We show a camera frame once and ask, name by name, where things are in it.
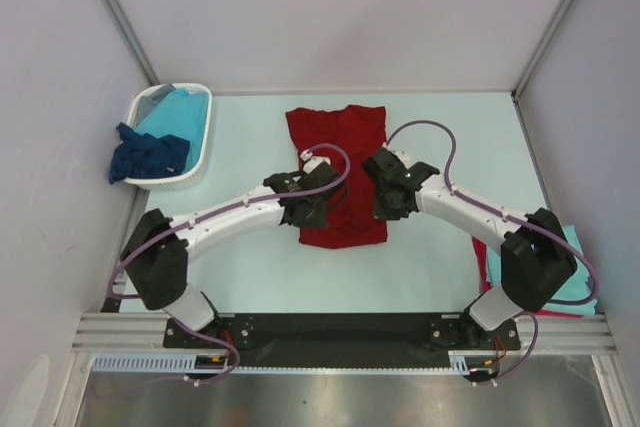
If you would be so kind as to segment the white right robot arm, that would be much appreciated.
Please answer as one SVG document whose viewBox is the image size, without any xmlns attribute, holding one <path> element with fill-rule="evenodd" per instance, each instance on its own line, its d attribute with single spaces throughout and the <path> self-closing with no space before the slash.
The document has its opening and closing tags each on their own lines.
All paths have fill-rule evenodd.
<svg viewBox="0 0 640 427">
<path fill-rule="evenodd" d="M 411 166 L 394 151 L 381 148 L 362 168 L 372 180 L 373 214 L 397 221 L 412 213 L 439 218 L 483 242 L 501 261 L 501 280 L 463 312 L 461 335 L 473 348 L 493 341 L 505 321 L 537 313 L 576 273 L 578 265 L 560 223 L 538 209 L 516 217 L 496 206 L 469 201 L 444 174 L 424 162 Z"/>
</svg>

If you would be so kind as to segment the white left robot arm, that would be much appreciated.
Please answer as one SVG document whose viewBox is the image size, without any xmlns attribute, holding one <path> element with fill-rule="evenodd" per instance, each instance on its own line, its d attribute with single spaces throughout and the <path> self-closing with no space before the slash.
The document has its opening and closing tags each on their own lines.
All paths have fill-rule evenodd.
<svg viewBox="0 0 640 427">
<path fill-rule="evenodd" d="M 211 301 L 187 280 L 193 261 L 257 230 L 326 227 L 329 201 L 344 183 L 327 158 L 314 157 L 302 170 L 273 174 L 202 212 L 170 217 L 156 208 L 143 214 L 125 245 L 123 270 L 146 309 L 164 311 L 197 345 L 210 346 L 220 337 L 221 323 Z"/>
</svg>

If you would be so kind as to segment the red t shirt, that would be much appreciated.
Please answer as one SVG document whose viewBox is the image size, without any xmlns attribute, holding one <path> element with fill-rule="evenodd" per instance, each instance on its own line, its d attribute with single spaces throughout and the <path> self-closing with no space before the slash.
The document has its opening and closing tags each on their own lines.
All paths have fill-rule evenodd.
<svg viewBox="0 0 640 427">
<path fill-rule="evenodd" d="M 386 109 L 359 105 L 336 111 L 297 108 L 286 113 L 286 121 L 297 151 L 330 143 L 341 148 L 351 162 L 346 186 L 329 202 L 328 226 L 302 228 L 299 242 L 334 250 L 386 242 L 387 224 L 373 214 L 375 187 L 362 168 L 386 142 Z"/>
</svg>

